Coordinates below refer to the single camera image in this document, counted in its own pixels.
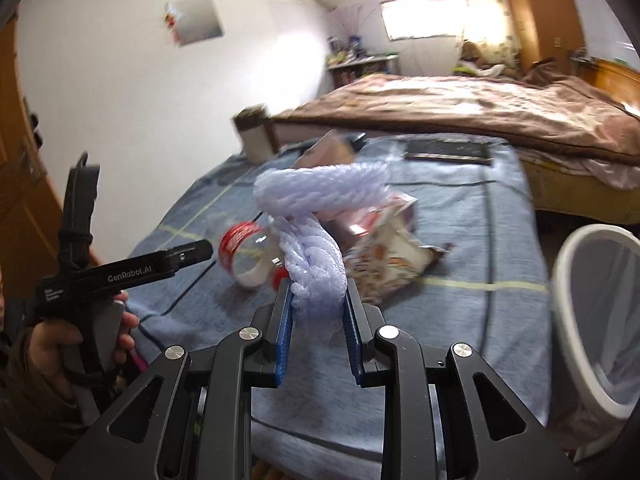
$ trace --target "window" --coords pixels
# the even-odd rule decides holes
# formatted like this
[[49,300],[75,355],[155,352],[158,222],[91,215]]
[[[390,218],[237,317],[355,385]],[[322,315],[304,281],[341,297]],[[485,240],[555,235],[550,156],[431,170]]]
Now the window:
[[431,36],[460,36],[466,0],[393,0],[380,4],[389,41]]

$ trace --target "wooden door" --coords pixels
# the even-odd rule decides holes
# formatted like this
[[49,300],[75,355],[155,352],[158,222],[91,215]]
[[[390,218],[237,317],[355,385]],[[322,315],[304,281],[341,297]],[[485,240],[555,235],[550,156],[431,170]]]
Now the wooden door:
[[553,56],[560,70],[570,74],[570,54],[585,45],[574,0],[509,1],[522,43],[522,69]]
[[57,271],[61,203],[38,156],[20,90],[14,16],[0,30],[0,272],[5,300]]

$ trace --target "sleeve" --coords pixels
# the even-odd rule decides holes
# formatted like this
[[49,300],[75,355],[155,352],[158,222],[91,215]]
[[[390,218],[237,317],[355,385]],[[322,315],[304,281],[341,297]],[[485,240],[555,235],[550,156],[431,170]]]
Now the sleeve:
[[54,392],[31,362],[30,339],[29,329],[11,346],[6,368],[0,372],[0,422],[57,462],[86,427],[76,404]]

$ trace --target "blue gripper pad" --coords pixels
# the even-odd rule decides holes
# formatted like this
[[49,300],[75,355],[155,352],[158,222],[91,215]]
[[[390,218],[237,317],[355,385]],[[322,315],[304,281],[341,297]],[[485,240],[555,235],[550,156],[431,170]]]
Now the blue gripper pad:
[[364,376],[364,365],[362,363],[362,341],[356,325],[353,307],[351,306],[351,302],[347,295],[344,297],[342,326],[344,327],[344,336],[347,340],[347,352],[349,353],[351,373],[356,379],[356,384],[360,384]]
[[275,382],[278,386],[282,384],[284,375],[287,372],[287,362],[289,361],[289,346],[291,344],[291,332],[293,328],[293,318],[291,315],[291,299],[292,294],[289,291],[286,307],[282,315],[282,323],[278,330],[278,338],[276,339],[276,369]]

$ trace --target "white laundry basket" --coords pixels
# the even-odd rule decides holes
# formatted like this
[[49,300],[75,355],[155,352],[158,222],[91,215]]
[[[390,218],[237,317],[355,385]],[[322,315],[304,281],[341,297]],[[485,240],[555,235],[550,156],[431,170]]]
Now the white laundry basket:
[[584,458],[612,444],[640,396],[640,241],[615,226],[578,229],[556,258],[552,288],[562,355],[580,396],[566,423],[589,435],[577,453]]

